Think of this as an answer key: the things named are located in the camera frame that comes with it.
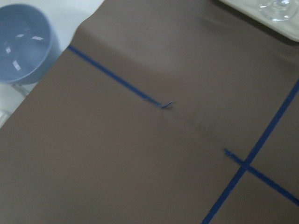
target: white tray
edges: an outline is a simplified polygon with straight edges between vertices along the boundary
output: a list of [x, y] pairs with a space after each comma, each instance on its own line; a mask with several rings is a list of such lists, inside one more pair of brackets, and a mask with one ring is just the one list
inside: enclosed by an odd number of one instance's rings
[[258, 11], [258, 0], [219, 0], [270, 27], [278, 33], [299, 42], [299, 13], [286, 21], [272, 21]]

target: blue bowl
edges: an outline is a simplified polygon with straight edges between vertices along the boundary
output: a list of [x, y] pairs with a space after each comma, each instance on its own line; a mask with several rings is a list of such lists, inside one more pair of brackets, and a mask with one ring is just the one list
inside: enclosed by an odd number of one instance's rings
[[59, 56], [56, 34], [38, 9], [15, 4], [0, 8], [0, 82], [39, 81]]

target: bowl rim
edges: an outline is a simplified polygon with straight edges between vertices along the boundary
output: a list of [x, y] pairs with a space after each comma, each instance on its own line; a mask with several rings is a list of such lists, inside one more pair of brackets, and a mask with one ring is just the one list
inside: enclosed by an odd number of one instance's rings
[[46, 59], [48, 58], [48, 56], [49, 56], [49, 54], [52, 50], [54, 41], [56, 39], [56, 34], [55, 34], [54, 29], [51, 25], [51, 22], [49, 21], [48, 17], [45, 15], [45, 13], [43, 13], [40, 9], [38, 9], [38, 8], [32, 6], [32, 5], [29, 5], [29, 4], [9, 4], [9, 5], [5, 5], [3, 7], [0, 7], [0, 12], [4, 8], [9, 8], [9, 7], [26, 7], [26, 8], [30, 8], [30, 9], [35, 10], [36, 12], [38, 12], [47, 23], [47, 29], [48, 29], [49, 34], [50, 34], [50, 38], [49, 38], [50, 40], [49, 40], [49, 44], [47, 46], [47, 51], [44, 54], [42, 60], [40, 61], [40, 63], [32, 71], [30, 71], [29, 73], [27, 73], [26, 75], [24, 75], [20, 78], [9, 79], [9, 80], [2, 80], [2, 78], [0, 76], [0, 82], [1, 83], [16, 83], [16, 82], [19, 82], [19, 81], [29, 77], [33, 73], [35, 73], [42, 66], [42, 64], [46, 61]]

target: blue tape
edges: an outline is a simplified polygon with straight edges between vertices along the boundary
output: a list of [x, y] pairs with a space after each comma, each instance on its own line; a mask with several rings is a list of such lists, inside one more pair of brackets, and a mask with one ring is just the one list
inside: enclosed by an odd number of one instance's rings
[[[266, 140], [268, 139], [268, 137], [273, 132], [274, 128], [276, 127], [276, 125], [278, 124], [278, 122], [280, 121], [282, 116], [284, 115], [285, 111], [287, 110], [287, 108], [289, 107], [291, 102], [294, 100], [298, 91], [299, 91], [299, 79], [297, 80], [296, 84], [292, 88], [291, 92], [289, 93], [289, 95], [287, 96], [287, 98], [285, 99], [283, 104], [280, 106], [279, 110], [275, 114], [272, 121], [269, 123], [269, 125], [263, 132], [262, 136], [259, 138], [259, 140], [255, 144], [255, 146], [253, 147], [253, 149], [247, 156], [244, 164], [249, 165], [254, 160], [254, 158], [256, 157], [256, 155], [258, 154], [260, 149], [263, 147]], [[211, 222], [213, 217], [216, 215], [216, 213], [218, 212], [220, 207], [223, 205], [223, 203], [225, 202], [225, 200], [227, 199], [229, 194], [232, 192], [232, 190], [235, 188], [237, 183], [240, 181], [240, 179], [242, 178], [242, 176], [244, 175], [245, 172], [246, 172], [246, 169], [244, 167], [239, 168], [237, 173], [234, 175], [233, 179], [230, 181], [228, 186], [224, 189], [224, 191], [222, 192], [222, 194], [220, 195], [220, 197], [218, 198], [216, 203], [213, 205], [213, 207], [211, 208], [211, 210], [209, 211], [207, 216], [201, 222], [201, 224], [209, 224]]]
[[267, 176], [265, 176], [264, 174], [262, 174], [258, 170], [254, 169], [253, 167], [251, 167], [248, 164], [246, 164], [245, 162], [243, 162], [240, 158], [238, 158], [232, 152], [228, 151], [227, 149], [224, 149], [224, 150], [225, 150], [225, 155], [227, 155], [230, 158], [232, 158], [240, 166], [242, 166], [243, 168], [245, 168], [247, 171], [249, 171], [250, 173], [252, 173], [254, 176], [256, 176], [260, 180], [264, 181], [270, 187], [272, 187], [277, 192], [279, 192], [280, 194], [282, 194], [284, 197], [286, 197], [287, 199], [289, 199], [290, 201], [292, 201], [293, 203], [295, 203], [297, 206], [299, 206], [299, 200], [294, 195], [292, 195], [290, 192], [288, 192], [287, 190], [285, 190], [284, 188], [282, 188], [281, 186], [279, 186], [277, 183], [275, 183], [273, 180], [271, 180], [270, 178], [268, 178]]
[[73, 53], [75, 53], [76, 55], [78, 55], [79, 57], [81, 57], [82, 59], [84, 59], [85, 61], [87, 61], [88, 63], [90, 63], [91, 65], [93, 65], [94, 67], [96, 67], [97, 69], [99, 69], [100, 71], [104, 72], [106, 75], [110, 76], [116, 82], [122, 84], [123, 86], [125, 86], [126, 88], [128, 88], [129, 90], [131, 90], [133, 93], [135, 93], [139, 97], [141, 97], [141, 98], [143, 98], [143, 99], [151, 102], [153, 105], [155, 105], [155, 106], [157, 106], [157, 107], [159, 107], [161, 109], [164, 109], [164, 108], [166, 108], [166, 107], [168, 107], [168, 106], [170, 106], [172, 104], [172, 102], [169, 102], [166, 105], [160, 104], [159, 102], [157, 102], [153, 98], [149, 97], [148, 95], [146, 95], [145, 93], [143, 93], [142, 91], [140, 91], [139, 89], [137, 89], [136, 87], [134, 87], [133, 85], [131, 85], [130, 83], [128, 83], [127, 81], [125, 81], [124, 79], [122, 79], [119, 76], [117, 76], [112, 71], [110, 71], [107, 68], [105, 68], [100, 63], [96, 62], [95, 60], [93, 60], [89, 56], [87, 56], [86, 54], [82, 53], [77, 48], [75, 48], [75, 47], [73, 47], [73, 46], [70, 45], [68, 47], [68, 49], [70, 51], [72, 51]]

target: glass base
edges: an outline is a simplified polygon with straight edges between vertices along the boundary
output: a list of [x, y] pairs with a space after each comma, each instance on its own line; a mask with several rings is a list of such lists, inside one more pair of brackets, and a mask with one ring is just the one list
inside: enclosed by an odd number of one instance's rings
[[285, 21], [298, 12], [297, 0], [258, 0], [259, 11], [272, 21]]

